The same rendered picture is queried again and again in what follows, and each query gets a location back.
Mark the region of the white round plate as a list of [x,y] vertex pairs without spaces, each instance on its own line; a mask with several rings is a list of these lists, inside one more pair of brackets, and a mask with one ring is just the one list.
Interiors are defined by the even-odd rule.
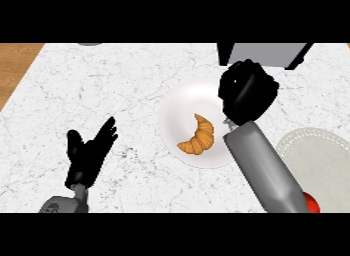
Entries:
[[[214,144],[201,155],[184,153],[177,146],[195,136],[198,129],[195,115],[201,115],[214,126]],[[161,102],[159,133],[171,154],[192,167],[221,168],[235,162],[223,139],[230,132],[224,120],[217,81],[187,81],[171,89]]]

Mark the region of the red round fruit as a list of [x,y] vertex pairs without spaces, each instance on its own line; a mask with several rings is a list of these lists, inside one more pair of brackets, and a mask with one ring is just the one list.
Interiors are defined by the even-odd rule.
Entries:
[[316,199],[313,198],[313,196],[308,193],[304,193],[304,198],[305,198],[305,202],[307,202],[308,211],[311,213],[319,213],[320,207],[319,207]]

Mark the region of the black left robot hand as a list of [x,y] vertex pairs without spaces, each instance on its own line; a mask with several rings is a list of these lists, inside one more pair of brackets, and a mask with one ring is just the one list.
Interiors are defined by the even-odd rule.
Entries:
[[111,117],[91,140],[82,141],[77,130],[69,130],[68,138],[68,158],[71,161],[65,186],[74,189],[77,184],[90,188],[96,182],[103,166],[105,158],[118,138],[115,118]]

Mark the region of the pale oval placemat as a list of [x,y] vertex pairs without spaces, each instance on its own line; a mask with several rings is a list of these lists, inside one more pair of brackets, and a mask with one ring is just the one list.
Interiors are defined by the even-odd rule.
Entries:
[[319,128],[280,139],[276,151],[322,213],[350,213],[350,142]]

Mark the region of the golden brown croissant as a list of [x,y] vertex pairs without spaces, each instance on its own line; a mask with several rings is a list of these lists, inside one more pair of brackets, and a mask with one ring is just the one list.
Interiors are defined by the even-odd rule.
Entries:
[[195,115],[198,128],[192,138],[177,144],[178,149],[186,154],[201,155],[214,145],[214,126],[212,123],[199,115]]

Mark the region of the grey box appliance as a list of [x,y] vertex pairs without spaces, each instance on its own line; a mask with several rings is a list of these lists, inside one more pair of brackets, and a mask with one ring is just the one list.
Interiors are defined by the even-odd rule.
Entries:
[[227,66],[251,59],[263,66],[294,70],[311,46],[313,43],[218,43],[218,63]]

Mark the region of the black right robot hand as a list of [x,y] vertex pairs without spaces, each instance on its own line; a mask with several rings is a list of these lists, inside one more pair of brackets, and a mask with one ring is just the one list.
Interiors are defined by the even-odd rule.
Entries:
[[223,113],[242,126],[255,121],[277,97],[279,83],[251,59],[238,61],[220,78]]

